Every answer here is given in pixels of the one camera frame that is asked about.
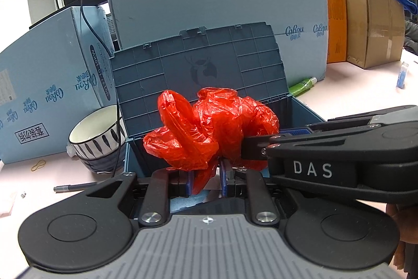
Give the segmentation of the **person right hand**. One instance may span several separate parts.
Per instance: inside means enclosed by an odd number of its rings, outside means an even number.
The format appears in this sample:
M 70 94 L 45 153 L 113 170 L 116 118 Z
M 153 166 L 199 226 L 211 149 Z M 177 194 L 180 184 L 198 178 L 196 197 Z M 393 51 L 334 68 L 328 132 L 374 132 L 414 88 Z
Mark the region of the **person right hand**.
M 396 222 L 400 232 L 393 266 L 407 273 L 407 278 L 417 278 L 417 205 L 388 203 L 385 212 Z

